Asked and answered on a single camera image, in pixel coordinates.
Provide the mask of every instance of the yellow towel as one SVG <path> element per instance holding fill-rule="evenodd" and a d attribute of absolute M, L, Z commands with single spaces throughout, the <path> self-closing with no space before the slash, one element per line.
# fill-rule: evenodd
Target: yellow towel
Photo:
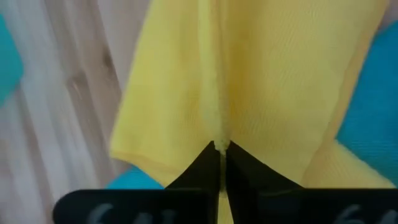
<path fill-rule="evenodd" d="M 153 0 L 111 155 L 166 186 L 232 140 L 305 187 L 393 187 L 334 141 L 386 0 Z"/>

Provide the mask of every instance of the turquoise cloth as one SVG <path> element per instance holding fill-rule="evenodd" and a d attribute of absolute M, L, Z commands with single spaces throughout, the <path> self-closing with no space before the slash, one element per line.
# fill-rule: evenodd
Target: turquoise cloth
<path fill-rule="evenodd" d="M 133 166 L 112 181 L 107 189 L 163 189 L 163 187 L 142 170 Z"/>
<path fill-rule="evenodd" d="M 7 30 L 6 22 L 0 15 L 0 106 L 15 89 L 23 73 L 22 60 Z"/>
<path fill-rule="evenodd" d="M 398 22 L 375 36 L 337 140 L 398 185 Z"/>

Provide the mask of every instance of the wood grain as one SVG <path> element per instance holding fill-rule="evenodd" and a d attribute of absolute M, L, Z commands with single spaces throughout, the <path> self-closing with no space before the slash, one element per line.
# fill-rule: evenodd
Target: wood grain
<path fill-rule="evenodd" d="M 62 195 L 128 167 L 108 144 L 149 1 L 0 1 L 25 68 L 0 107 L 1 224 L 51 223 Z"/>

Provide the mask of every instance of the yellow cloth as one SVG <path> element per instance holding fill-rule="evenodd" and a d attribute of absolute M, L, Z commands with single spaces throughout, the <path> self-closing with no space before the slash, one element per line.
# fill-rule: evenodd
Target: yellow cloth
<path fill-rule="evenodd" d="M 305 187 L 393 187 L 334 142 L 386 0 L 154 0 L 111 155 L 166 186 L 232 140 Z"/>

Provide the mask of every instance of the clip jaw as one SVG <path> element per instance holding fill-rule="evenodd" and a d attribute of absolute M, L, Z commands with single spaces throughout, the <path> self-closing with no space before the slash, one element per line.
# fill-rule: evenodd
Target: clip jaw
<path fill-rule="evenodd" d="M 165 190 L 78 190 L 61 198 L 55 224 L 216 224 L 220 152 L 211 142 Z M 231 142 L 226 190 L 234 223 L 398 223 L 398 191 L 304 189 Z"/>

